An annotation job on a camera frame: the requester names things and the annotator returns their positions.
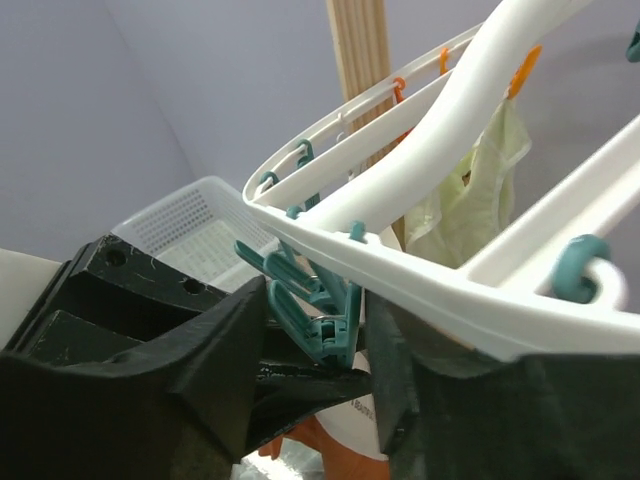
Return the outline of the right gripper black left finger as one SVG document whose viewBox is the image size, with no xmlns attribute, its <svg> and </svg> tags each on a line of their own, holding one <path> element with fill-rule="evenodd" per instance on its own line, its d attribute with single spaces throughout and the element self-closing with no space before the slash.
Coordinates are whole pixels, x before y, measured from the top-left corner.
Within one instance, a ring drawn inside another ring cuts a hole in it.
<svg viewBox="0 0 640 480">
<path fill-rule="evenodd" d="M 101 362 L 1 357 L 5 479 L 227 479 L 245 453 L 265 283 Z"/>
</svg>

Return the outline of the white oval clip hanger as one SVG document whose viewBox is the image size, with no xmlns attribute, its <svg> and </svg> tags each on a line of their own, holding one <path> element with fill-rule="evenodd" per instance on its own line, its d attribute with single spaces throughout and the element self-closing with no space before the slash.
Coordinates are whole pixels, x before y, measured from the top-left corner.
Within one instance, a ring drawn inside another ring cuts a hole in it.
<svg viewBox="0 0 640 480">
<path fill-rule="evenodd" d="M 309 162 L 291 140 L 242 197 L 321 266 L 503 361 L 530 353 L 635 354 L 639 317 L 604 236 L 639 203 L 629 122 L 513 218 L 530 140 L 513 99 L 536 45 L 581 1 L 504 1 L 304 131 L 322 141 L 422 74 L 431 80 Z"/>
</svg>

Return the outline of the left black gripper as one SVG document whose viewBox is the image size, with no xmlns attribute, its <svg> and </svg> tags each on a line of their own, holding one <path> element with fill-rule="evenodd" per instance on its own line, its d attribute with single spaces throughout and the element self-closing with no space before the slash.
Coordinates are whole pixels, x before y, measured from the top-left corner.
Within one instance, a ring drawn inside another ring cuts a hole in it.
<svg viewBox="0 0 640 480">
<path fill-rule="evenodd" d="M 107 235 L 65 262 L 4 351 L 7 370 L 309 370 L 267 284 L 206 285 Z"/>
</svg>

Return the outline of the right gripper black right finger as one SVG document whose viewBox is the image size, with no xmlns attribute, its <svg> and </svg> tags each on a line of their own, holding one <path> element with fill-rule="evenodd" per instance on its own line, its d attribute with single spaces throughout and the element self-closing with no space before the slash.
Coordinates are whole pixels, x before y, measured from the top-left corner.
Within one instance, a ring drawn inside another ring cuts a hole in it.
<svg viewBox="0 0 640 480">
<path fill-rule="evenodd" d="M 375 293 L 366 347 L 395 479 L 635 479 L 639 359 L 534 354 L 503 363 Z"/>
</svg>

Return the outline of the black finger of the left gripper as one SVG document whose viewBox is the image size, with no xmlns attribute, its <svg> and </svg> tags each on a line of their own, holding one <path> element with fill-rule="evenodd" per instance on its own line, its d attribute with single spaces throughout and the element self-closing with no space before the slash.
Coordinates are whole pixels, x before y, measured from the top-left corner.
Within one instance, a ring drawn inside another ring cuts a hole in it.
<svg viewBox="0 0 640 480">
<path fill-rule="evenodd" d="M 289 432 L 312 415 L 371 392 L 362 370 L 262 362 L 249 422 L 249 450 Z"/>
</svg>

